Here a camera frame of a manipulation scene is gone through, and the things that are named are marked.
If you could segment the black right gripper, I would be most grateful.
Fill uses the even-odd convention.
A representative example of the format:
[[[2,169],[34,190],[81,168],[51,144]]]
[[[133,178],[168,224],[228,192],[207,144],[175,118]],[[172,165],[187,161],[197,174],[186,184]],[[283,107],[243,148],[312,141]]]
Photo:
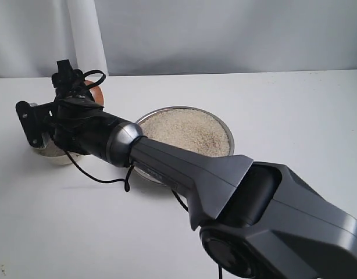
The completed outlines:
[[[114,166],[130,165],[131,147],[143,136],[139,125],[103,111],[103,106],[81,98],[62,99],[53,116],[53,102],[37,105],[20,101],[15,109],[30,146],[54,142],[62,149],[94,155]]]

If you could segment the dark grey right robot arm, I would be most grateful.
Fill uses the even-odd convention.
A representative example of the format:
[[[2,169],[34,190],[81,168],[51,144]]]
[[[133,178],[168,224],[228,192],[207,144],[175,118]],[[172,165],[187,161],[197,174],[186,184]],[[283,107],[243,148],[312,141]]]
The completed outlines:
[[[206,253],[242,278],[357,278],[357,219],[283,164],[244,155],[210,158],[143,136],[140,127],[86,99],[16,112],[29,144],[135,166],[187,201]]]

